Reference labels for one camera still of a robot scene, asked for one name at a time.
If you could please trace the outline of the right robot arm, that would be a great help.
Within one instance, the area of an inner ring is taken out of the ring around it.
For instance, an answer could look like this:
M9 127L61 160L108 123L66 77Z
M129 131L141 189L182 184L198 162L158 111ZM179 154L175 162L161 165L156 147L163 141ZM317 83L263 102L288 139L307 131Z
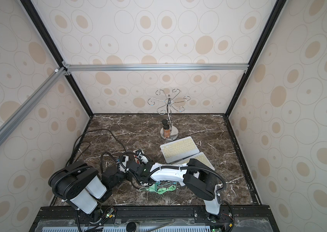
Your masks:
M158 181L178 182L204 201L207 213L214 216L220 214L221 192L226 188L226 181L213 169L196 159L178 165L152 161L138 164L136 161L128 160L121 163L120 168L143 185Z

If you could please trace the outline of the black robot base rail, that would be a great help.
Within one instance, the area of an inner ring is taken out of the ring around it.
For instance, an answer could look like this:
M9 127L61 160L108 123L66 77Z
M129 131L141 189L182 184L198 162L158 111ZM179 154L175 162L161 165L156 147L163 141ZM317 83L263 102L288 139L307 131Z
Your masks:
M268 206L222 206L219 217L204 206L104 206L98 223L69 206L43 207L31 232L277 232Z

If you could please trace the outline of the light green charger plug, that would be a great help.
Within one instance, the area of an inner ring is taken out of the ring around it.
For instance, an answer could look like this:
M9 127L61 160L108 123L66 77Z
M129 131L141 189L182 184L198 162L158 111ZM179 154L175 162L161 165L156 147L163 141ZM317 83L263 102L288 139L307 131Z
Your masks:
M149 187L149 192L157 192L157 185L153 184Z

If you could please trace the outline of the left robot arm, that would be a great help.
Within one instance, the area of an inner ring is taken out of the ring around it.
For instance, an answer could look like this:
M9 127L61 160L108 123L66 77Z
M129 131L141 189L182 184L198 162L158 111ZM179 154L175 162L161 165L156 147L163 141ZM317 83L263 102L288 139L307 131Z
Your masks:
M96 213L99 203L106 201L126 174L117 166L102 174L82 161L77 161L55 172L48 181L52 192L76 210L87 215Z

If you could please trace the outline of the white wireless keyboard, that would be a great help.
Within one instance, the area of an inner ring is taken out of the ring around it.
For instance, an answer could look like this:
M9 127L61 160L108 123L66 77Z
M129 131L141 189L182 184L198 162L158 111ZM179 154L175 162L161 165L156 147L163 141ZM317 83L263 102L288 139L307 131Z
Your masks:
M209 159L206 157L206 155L203 152L197 153L186 159L178 161L177 164L188 163L190 161L190 159L196 159L196 160L200 161L201 163L205 164L207 167L211 168L212 170L215 170L214 166L211 164L211 162L209 161Z
M167 163L173 163L198 154L200 151L191 136L160 145Z

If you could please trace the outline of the beige red power strip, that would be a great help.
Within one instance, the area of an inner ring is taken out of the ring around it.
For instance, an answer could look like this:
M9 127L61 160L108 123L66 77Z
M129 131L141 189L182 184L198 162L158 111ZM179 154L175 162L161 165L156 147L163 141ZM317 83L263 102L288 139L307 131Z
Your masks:
M124 166L126 166L128 160L129 160L129 157L128 157L127 155L123 155L123 156L120 158L120 162L121 162L121 164L123 164Z

